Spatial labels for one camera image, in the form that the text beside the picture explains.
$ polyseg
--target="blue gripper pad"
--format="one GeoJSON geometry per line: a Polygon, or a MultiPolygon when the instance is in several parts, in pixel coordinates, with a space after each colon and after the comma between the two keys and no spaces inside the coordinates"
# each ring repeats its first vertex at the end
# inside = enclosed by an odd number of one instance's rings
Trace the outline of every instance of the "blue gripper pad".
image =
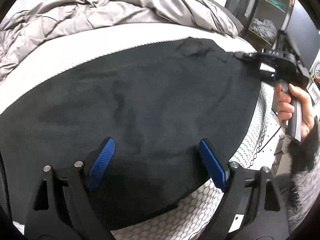
{"type": "Polygon", "coordinates": [[[89,171],[89,182],[87,183],[89,190],[99,186],[102,176],[115,153],[115,149],[115,141],[110,138],[89,171]]]}
{"type": "Polygon", "coordinates": [[[215,186],[224,192],[226,190],[226,183],[230,175],[230,169],[228,168],[227,164],[223,162],[223,160],[220,160],[217,154],[214,155],[214,152],[214,147],[209,139],[205,138],[200,141],[199,154],[202,158],[202,162],[207,168],[207,171],[215,186]]]}

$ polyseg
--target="human hand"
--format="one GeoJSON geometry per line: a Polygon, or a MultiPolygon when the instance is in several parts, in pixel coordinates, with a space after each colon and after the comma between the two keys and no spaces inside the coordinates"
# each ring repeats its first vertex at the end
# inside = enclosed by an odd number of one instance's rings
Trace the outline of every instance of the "human hand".
{"type": "MultiPolygon", "coordinates": [[[[315,125],[313,107],[310,95],[302,88],[289,84],[289,90],[293,96],[300,99],[302,109],[301,142],[307,137],[315,125]]],[[[291,97],[282,91],[282,85],[277,84],[275,88],[276,109],[278,120],[282,124],[289,120],[294,112],[294,107],[290,105],[291,97]]]]}

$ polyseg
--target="finger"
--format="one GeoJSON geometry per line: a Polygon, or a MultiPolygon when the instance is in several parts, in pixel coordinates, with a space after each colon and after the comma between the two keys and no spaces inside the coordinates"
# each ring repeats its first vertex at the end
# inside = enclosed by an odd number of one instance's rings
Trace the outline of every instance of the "finger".
{"type": "Polygon", "coordinates": [[[288,94],[281,91],[276,94],[276,102],[290,103],[291,97],[288,94]]]}
{"type": "Polygon", "coordinates": [[[310,95],[307,92],[305,92],[302,88],[289,84],[289,89],[293,96],[300,99],[301,103],[312,105],[310,95]]]}
{"type": "Polygon", "coordinates": [[[279,122],[282,122],[282,121],[289,120],[292,117],[292,114],[287,112],[278,112],[277,117],[279,122]]]}
{"type": "Polygon", "coordinates": [[[275,92],[279,93],[280,91],[282,91],[282,85],[280,83],[277,83],[275,86],[275,92]]]}
{"type": "Polygon", "coordinates": [[[279,102],[276,105],[276,109],[278,112],[287,112],[287,113],[293,113],[294,107],[286,102],[279,102]]]}

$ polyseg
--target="gray handle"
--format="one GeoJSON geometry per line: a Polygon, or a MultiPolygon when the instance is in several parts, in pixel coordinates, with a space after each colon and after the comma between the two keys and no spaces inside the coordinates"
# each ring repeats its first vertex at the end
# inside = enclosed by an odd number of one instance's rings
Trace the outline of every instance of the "gray handle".
{"type": "Polygon", "coordinates": [[[302,109],[301,101],[294,97],[288,88],[288,83],[284,80],[280,80],[282,85],[282,91],[291,97],[291,105],[294,107],[294,113],[292,117],[284,123],[285,135],[289,136],[291,140],[301,142],[301,125],[302,125],[302,109]]]}

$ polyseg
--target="person's arm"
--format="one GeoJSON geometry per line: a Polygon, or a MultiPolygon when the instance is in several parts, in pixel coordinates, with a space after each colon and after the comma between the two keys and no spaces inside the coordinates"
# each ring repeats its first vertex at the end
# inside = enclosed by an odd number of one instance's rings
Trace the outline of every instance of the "person's arm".
{"type": "MultiPolygon", "coordinates": [[[[320,124],[314,119],[310,95],[299,87],[289,85],[290,92],[301,100],[302,127],[301,141],[290,142],[287,152],[291,157],[291,185],[285,200],[288,209],[290,231],[305,218],[320,192],[320,124]]],[[[280,123],[290,119],[294,108],[291,98],[276,86],[276,101],[280,123]]]]}

